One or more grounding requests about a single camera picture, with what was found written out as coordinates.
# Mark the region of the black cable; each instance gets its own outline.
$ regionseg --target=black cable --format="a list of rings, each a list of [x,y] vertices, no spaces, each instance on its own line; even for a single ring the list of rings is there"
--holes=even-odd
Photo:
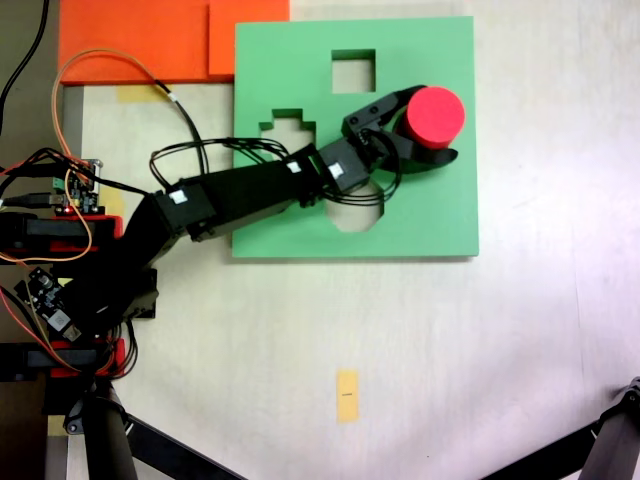
[[[323,196],[327,200],[339,203],[342,205],[352,205],[360,207],[371,207],[380,205],[381,203],[388,202],[395,192],[400,187],[402,181],[402,166],[398,151],[393,142],[387,138],[383,133],[375,130],[363,130],[363,135],[366,141],[370,137],[375,137],[387,150],[387,156],[394,160],[396,170],[394,172],[394,179],[390,185],[388,185],[382,192],[369,195],[341,195],[331,190],[325,190]]]
[[[107,333],[107,336],[111,337],[109,341],[101,337],[101,340],[105,341],[105,347],[104,347],[104,350],[102,351],[102,354],[98,355],[96,357],[96,361],[93,362],[93,365],[90,368],[83,370],[81,374],[95,375],[96,372],[100,370],[104,365],[106,365],[106,363],[109,361],[109,357],[114,351],[115,342],[117,342],[118,338],[120,338],[120,334],[117,333],[117,327],[111,330],[110,334]]]
[[[40,41],[42,40],[42,36],[44,35],[45,27],[47,26],[48,13],[49,13],[49,0],[44,0],[42,2],[42,15],[40,17],[40,26],[38,27],[38,33],[36,34],[36,38],[33,40],[33,43],[31,44],[31,48],[29,49],[25,57],[22,59],[22,61],[17,66],[15,71],[11,74],[11,76],[9,77],[9,80],[7,80],[6,85],[2,89],[2,94],[0,94],[0,135],[2,135],[2,123],[4,120],[4,104],[5,104],[5,101],[7,100],[7,96],[9,95],[9,90],[11,90],[11,87],[13,86],[13,84],[18,79],[18,77],[20,76],[24,68],[29,63],[29,61],[33,57],[33,54],[38,49],[38,45],[40,45]]]
[[[189,132],[191,132],[191,136],[193,137],[193,141],[196,143],[202,143],[202,137],[200,137],[200,132],[196,128],[196,124],[193,123],[191,116],[187,113],[186,109],[182,106],[180,101],[175,98],[175,95],[171,91],[171,89],[161,80],[155,80],[156,85],[160,87],[167,96],[176,104],[176,107],[180,111],[180,114],[184,118],[185,122],[187,122],[187,126],[189,127]],[[200,145],[197,149],[198,155],[198,165],[200,166],[200,174],[204,175],[209,173],[209,157],[207,156],[207,151],[204,148],[204,145]]]
[[[27,322],[29,322],[29,326],[31,327],[31,329],[33,330],[33,333],[40,339],[40,340],[44,340],[42,338],[42,335],[40,335],[40,330],[38,329],[38,327],[35,324],[34,318],[31,316],[31,314],[27,311],[26,307],[24,306],[24,303],[22,303],[20,300],[18,300],[11,292],[9,292],[6,288],[4,288],[2,285],[0,285],[0,290],[2,290],[2,294],[8,298],[9,300],[11,300],[11,302],[18,307],[18,310],[20,310],[20,313],[22,313],[22,316],[27,320]]]
[[[83,168],[81,165],[74,162],[66,155],[58,152],[57,150],[54,150],[53,148],[45,147],[36,151],[22,165],[11,170],[9,173],[6,174],[6,176],[8,177],[7,180],[5,180],[0,185],[0,198],[2,198],[2,195],[4,195],[4,192],[7,189],[7,187],[11,185],[11,183],[13,183],[16,178],[21,176],[20,174],[21,169],[27,169],[31,165],[35,165],[36,163],[39,163],[47,159],[50,159],[50,160],[53,160],[54,162],[62,164],[67,169],[71,169],[74,172],[84,175],[85,177],[95,182],[101,183],[103,185],[107,185],[109,187],[113,187],[118,190],[124,190],[126,192],[136,193],[138,195],[143,195],[143,196],[148,195],[147,192],[145,192],[144,190],[140,190],[139,188],[131,187],[121,182],[116,182],[113,180],[107,180],[105,178],[98,177],[93,172],[91,172],[88,168]]]
[[[205,145],[216,145],[216,144],[238,151],[256,163],[267,162],[267,160],[262,158],[257,153],[258,151],[265,151],[265,152],[271,153],[276,157],[278,157],[280,160],[285,160],[286,157],[289,155],[289,152],[287,151],[285,146],[276,140],[263,139],[263,138],[236,138],[236,137],[210,138],[207,140],[176,143],[153,152],[151,154],[151,158],[149,159],[149,169],[151,170],[151,173],[155,177],[155,179],[158,180],[160,185],[163,186],[163,188],[170,189],[171,184],[166,180],[166,178],[164,178],[164,176],[158,170],[158,167],[156,165],[156,161],[158,159],[165,157],[167,155],[172,155],[174,153],[188,150],[190,148],[200,148],[200,147],[204,147]]]
[[[127,331],[129,333],[129,351],[127,352],[127,356],[120,367],[119,371],[113,375],[112,379],[121,379],[129,375],[136,366],[138,362],[138,341],[136,340],[135,331],[133,329],[133,323],[131,320],[126,322]]]

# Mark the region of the robotic arm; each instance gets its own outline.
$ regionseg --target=robotic arm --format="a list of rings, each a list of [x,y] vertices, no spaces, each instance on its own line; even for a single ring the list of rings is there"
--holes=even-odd
[[[308,207],[320,199],[357,200],[351,193],[378,168],[396,173],[399,183],[402,174],[451,163],[457,152],[416,140],[401,112],[425,88],[391,93],[348,115],[343,137],[320,150],[311,144],[283,161],[188,178],[145,196],[121,238],[73,262],[80,274],[66,286],[41,269],[32,272],[29,289],[38,314],[70,341],[104,333],[153,308],[158,292],[151,267],[184,236],[200,242],[225,235],[296,202]],[[16,291],[28,300],[23,283]]]

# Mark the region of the yellow tape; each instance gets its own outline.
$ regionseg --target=yellow tape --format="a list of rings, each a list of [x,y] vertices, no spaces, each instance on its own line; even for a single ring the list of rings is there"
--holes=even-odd
[[[116,86],[116,98],[118,103],[154,103],[167,101],[167,95],[155,85],[118,85]]]
[[[67,431],[62,426],[63,423],[64,415],[49,415],[47,417],[47,436],[66,437]]]
[[[338,370],[338,423],[358,420],[358,372]]]
[[[100,199],[98,201],[101,207],[105,208],[107,215],[124,216],[124,198],[122,192],[107,185],[100,185]]]

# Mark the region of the white table surface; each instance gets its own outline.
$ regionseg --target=white table surface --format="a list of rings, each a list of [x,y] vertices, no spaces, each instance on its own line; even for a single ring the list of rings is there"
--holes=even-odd
[[[234,261],[227,239],[184,240],[158,263],[158,318],[138,322],[138,366],[115,386],[252,480],[480,478],[640,374],[640,2],[335,3],[292,0],[292,19],[475,17],[480,256]],[[176,93],[204,137],[232,133],[231,86]],[[164,103],[85,89],[81,153],[109,178],[156,189],[150,152],[187,138]],[[197,173],[193,153],[161,162]],[[350,424],[342,368],[360,374]],[[86,478],[81,437],[69,458],[68,478]]]

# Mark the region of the green foam board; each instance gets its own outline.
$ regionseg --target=green foam board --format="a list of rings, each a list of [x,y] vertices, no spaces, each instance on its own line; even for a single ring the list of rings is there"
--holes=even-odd
[[[332,58],[375,51],[375,92],[332,93]],[[428,257],[478,254],[473,19],[470,17],[240,24],[236,34],[235,135],[259,137],[274,111],[302,109],[316,145],[340,137],[342,119],[396,90],[443,86],[465,105],[466,124],[445,168],[405,176],[367,232],[340,231],[325,202],[234,233],[234,257]],[[234,165],[250,161],[241,154]],[[388,183],[391,174],[373,179]]]

